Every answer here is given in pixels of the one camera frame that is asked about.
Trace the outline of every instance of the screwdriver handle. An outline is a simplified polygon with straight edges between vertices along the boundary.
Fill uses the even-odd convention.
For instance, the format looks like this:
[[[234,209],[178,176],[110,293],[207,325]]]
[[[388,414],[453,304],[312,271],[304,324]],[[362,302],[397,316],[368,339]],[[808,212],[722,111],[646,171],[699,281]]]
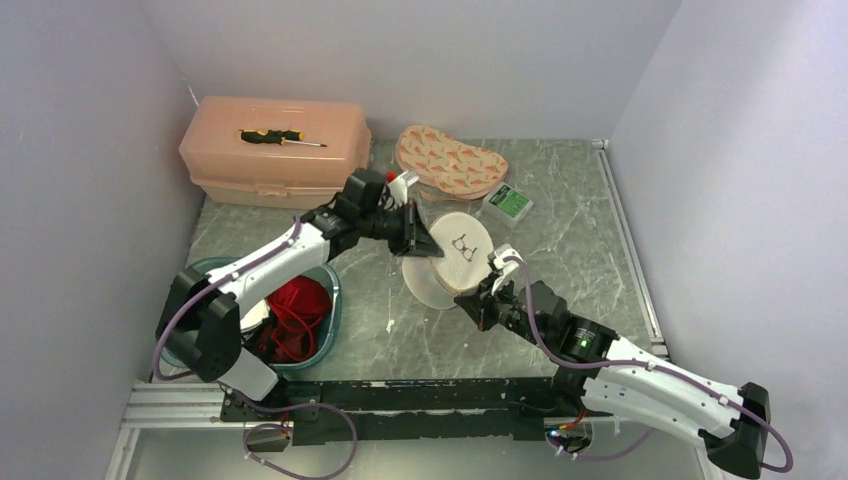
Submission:
[[[241,139],[248,143],[276,143],[282,145],[286,140],[299,142],[303,140],[303,133],[297,130],[242,130]]]

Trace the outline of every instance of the paper plate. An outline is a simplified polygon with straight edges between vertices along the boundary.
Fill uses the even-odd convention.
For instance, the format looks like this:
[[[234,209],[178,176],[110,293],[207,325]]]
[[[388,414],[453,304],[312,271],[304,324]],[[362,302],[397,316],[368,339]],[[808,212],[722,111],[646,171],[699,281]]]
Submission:
[[[492,237],[476,218],[452,212],[437,218],[430,235],[444,257],[405,257],[401,270],[407,288],[424,305],[447,310],[454,297],[473,291],[491,272]]]

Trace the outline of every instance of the cable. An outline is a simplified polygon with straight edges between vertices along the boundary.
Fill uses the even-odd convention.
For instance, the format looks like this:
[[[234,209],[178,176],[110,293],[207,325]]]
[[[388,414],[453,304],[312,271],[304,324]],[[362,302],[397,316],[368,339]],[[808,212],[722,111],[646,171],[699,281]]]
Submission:
[[[524,294],[525,294],[525,297],[526,297],[525,303],[527,304],[527,317],[528,317],[528,320],[529,320],[529,323],[530,323],[530,330],[533,333],[533,339],[536,340],[536,345],[538,345],[538,347],[540,349],[542,349],[543,352],[545,352],[545,355],[547,355],[548,358],[550,358],[552,362],[554,362],[555,364],[557,364],[561,367],[572,368],[572,369],[575,369],[575,370],[594,370],[596,368],[620,367],[620,366],[650,368],[650,365],[648,365],[648,362],[642,362],[640,360],[605,360],[603,362],[574,363],[574,362],[569,362],[569,361],[563,360],[563,359],[557,357],[556,355],[554,355],[554,353],[551,352],[551,350],[548,348],[548,346],[542,340],[542,336],[539,334],[539,327],[536,326],[536,315],[533,313],[533,312],[535,312],[535,308],[533,307],[533,295],[530,292],[530,290],[531,290],[530,289],[530,272],[527,269],[527,264],[524,263],[524,260],[522,260],[521,258],[516,257],[516,256],[505,257],[504,261],[506,261],[506,262],[513,261],[513,262],[517,263],[519,267],[521,267],[521,273],[524,275],[524,283],[525,283]],[[709,395],[710,397],[712,397],[716,400],[720,400],[722,397],[724,397],[722,394],[718,393],[717,391],[713,390],[712,388],[709,388],[706,385],[701,385],[701,383],[698,382],[697,380],[689,377],[688,375],[686,375],[684,373],[678,372],[677,370],[673,370],[673,369],[664,367],[662,365],[654,366],[653,370],[665,373],[666,375],[671,375],[672,377],[675,377],[679,380],[682,380],[682,381],[688,383],[689,385],[692,385],[693,387],[697,388],[698,390],[701,390],[702,392],[706,393],[707,395]],[[743,415],[745,415],[748,418],[750,418],[751,420],[753,420],[757,425],[764,428],[767,432],[769,432],[774,437],[775,440],[777,440],[777,443],[780,444],[780,448],[783,449],[783,454],[786,456],[786,464],[785,465],[783,465],[782,467],[777,467],[775,465],[771,465],[771,464],[763,462],[763,463],[761,463],[762,467],[766,470],[771,470],[773,472],[778,472],[778,473],[786,473],[786,472],[792,470],[792,467],[794,466],[795,461],[792,457],[792,450],[789,448],[789,444],[786,442],[786,440],[783,438],[783,436],[774,427],[769,425],[768,422],[766,422],[765,420],[763,420],[762,418],[757,416],[757,414],[755,414],[751,410],[749,410],[749,409],[745,408],[744,406],[734,402],[733,400],[727,399],[727,397],[724,397],[724,398],[727,400],[727,406],[736,409],[737,411],[739,411]],[[639,445],[641,445],[641,443],[643,441],[644,441],[643,439],[639,439],[639,441],[637,441],[636,444],[634,444],[632,450],[630,448],[628,448],[624,451],[627,452],[627,453],[632,452]]]
[[[162,370],[159,368],[159,359],[162,357],[162,351],[165,349],[165,343],[167,342],[168,337],[171,335],[171,332],[174,331],[174,328],[177,326],[177,323],[183,318],[183,315],[185,315],[186,312],[188,312],[189,309],[191,309],[191,307],[194,306],[195,303],[199,302],[200,299],[205,297],[209,292],[219,288],[221,285],[224,285],[227,282],[235,280],[243,272],[246,272],[246,271],[252,269],[253,267],[255,267],[257,265],[264,263],[269,258],[271,258],[274,255],[277,255],[278,253],[283,252],[287,248],[289,248],[294,243],[294,241],[297,239],[297,237],[300,235],[301,227],[302,227],[302,225],[300,223],[300,215],[295,215],[294,216],[294,229],[292,230],[292,233],[291,233],[291,235],[289,235],[289,238],[287,240],[280,242],[280,245],[272,248],[271,250],[269,250],[264,255],[260,255],[258,258],[254,259],[253,261],[248,262],[248,263],[242,265],[241,267],[237,268],[233,273],[231,273],[229,275],[224,275],[223,277],[219,278],[218,280],[210,283],[209,285],[206,286],[206,288],[197,292],[197,294],[195,296],[188,299],[188,301],[186,303],[184,303],[183,306],[179,308],[179,310],[177,310],[177,312],[174,314],[173,317],[171,317],[171,320],[165,326],[165,329],[162,330],[162,335],[159,336],[159,340],[156,342],[156,348],[153,350],[153,376],[154,377],[158,378],[159,380],[170,382],[172,380],[176,380],[178,378],[183,378],[183,377],[186,377],[186,376],[189,376],[189,375],[192,374],[192,372],[189,370],[189,371],[185,371],[185,372],[178,373],[178,374],[175,374],[175,375],[165,375],[165,374],[162,373]]]
[[[586,416],[586,409],[584,408],[584,409],[580,410],[580,414],[577,415],[576,420],[574,420],[571,423],[566,423],[566,424],[560,425],[559,428],[561,430],[569,431],[569,430],[573,429],[574,427],[576,427],[577,424],[580,423],[583,420],[583,417],[585,417],[585,416]]]
[[[559,409],[559,407],[550,407],[550,408],[534,407],[533,405],[529,405],[529,404],[526,404],[524,402],[517,402],[517,401],[513,401],[513,402],[509,402],[509,403],[510,403],[510,405],[518,405],[521,408],[526,408],[528,410],[535,410],[537,412],[542,412],[542,413],[553,413],[553,412],[556,412]]]
[[[250,408],[252,408],[252,409],[254,409],[258,412],[284,413],[284,412],[291,412],[291,411],[294,411],[294,410],[301,410],[301,409],[304,409],[304,408],[318,407],[318,408],[323,408],[325,410],[329,410],[331,412],[337,413],[339,416],[341,416],[344,419],[345,422],[347,422],[347,426],[350,427],[350,433],[351,433],[352,442],[353,442],[351,444],[351,447],[350,447],[350,455],[348,455],[347,460],[345,460],[345,462],[342,464],[342,466],[339,467],[335,472],[330,473],[328,475],[320,476],[320,477],[309,477],[309,476],[306,476],[306,475],[300,475],[299,473],[294,473],[292,471],[286,470],[285,468],[282,468],[282,467],[280,467],[279,465],[277,465],[273,462],[269,462],[269,461],[265,460],[264,458],[260,457],[259,455],[256,455],[255,453],[250,451],[250,447],[247,444],[247,438],[253,432],[257,432],[259,430],[277,430],[279,432],[286,432],[286,433],[289,432],[289,428],[284,427],[280,424],[277,424],[277,423],[262,423],[262,424],[256,425],[255,427],[252,427],[251,429],[249,429],[248,431],[246,431],[244,433],[244,437],[242,438],[242,447],[244,448],[245,458],[250,458],[251,460],[259,463],[262,466],[268,467],[271,470],[282,473],[283,475],[288,475],[292,478],[296,478],[297,480],[329,480],[331,478],[335,478],[335,477],[339,476],[342,472],[345,471],[345,469],[347,469],[347,467],[350,466],[351,462],[353,462],[353,457],[356,455],[356,447],[357,447],[357,444],[359,442],[358,436],[356,435],[356,425],[354,425],[353,420],[350,418],[350,415],[345,413],[340,408],[333,406],[333,405],[330,405],[328,403],[300,403],[300,404],[297,404],[297,405],[290,405],[288,407],[268,408],[268,407],[263,407],[261,405],[257,405],[256,402],[254,402],[253,400],[248,398],[245,394],[243,394],[242,392],[240,392],[236,389],[231,389],[231,390],[232,390],[233,393],[236,394],[236,396],[239,397],[240,400],[242,400]]]
[[[644,435],[639,437],[639,440],[636,440],[635,442],[633,442],[633,445],[630,445],[629,447],[625,448],[624,450],[618,453],[613,453],[612,455],[577,455],[577,457],[575,457],[575,460],[581,462],[609,462],[612,460],[618,460],[619,458],[630,455],[631,453],[633,453],[634,450],[641,447],[642,444],[645,443],[646,440],[648,440],[648,437],[650,437],[654,432],[656,432],[655,429],[648,428]],[[554,443],[553,440],[551,440],[550,437],[545,435],[545,440],[548,442],[548,445],[554,448],[554,450],[559,451],[558,446]]]

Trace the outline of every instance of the white wall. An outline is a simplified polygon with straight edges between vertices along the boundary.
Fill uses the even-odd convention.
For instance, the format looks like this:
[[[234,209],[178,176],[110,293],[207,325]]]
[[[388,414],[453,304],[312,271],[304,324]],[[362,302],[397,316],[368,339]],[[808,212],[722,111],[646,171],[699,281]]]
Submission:
[[[684,2],[612,136],[674,358],[771,392],[797,466],[764,478],[848,478],[847,22],[838,0]]]
[[[680,0],[144,0],[203,94],[357,102],[377,137],[608,137]]]
[[[103,478],[185,260],[194,111],[133,2],[0,7],[0,477]]]

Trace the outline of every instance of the screwdriver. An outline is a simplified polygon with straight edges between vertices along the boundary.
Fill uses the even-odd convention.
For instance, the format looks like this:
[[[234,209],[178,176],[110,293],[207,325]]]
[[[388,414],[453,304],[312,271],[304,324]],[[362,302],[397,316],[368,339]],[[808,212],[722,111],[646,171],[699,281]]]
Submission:
[[[326,147],[326,143],[312,143],[303,141],[303,133],[297,130],[240,130],[241,139],[247,143],[276,143],[285,145],[286,143],[296,143],[298,145],[309,145],[312,147]]]

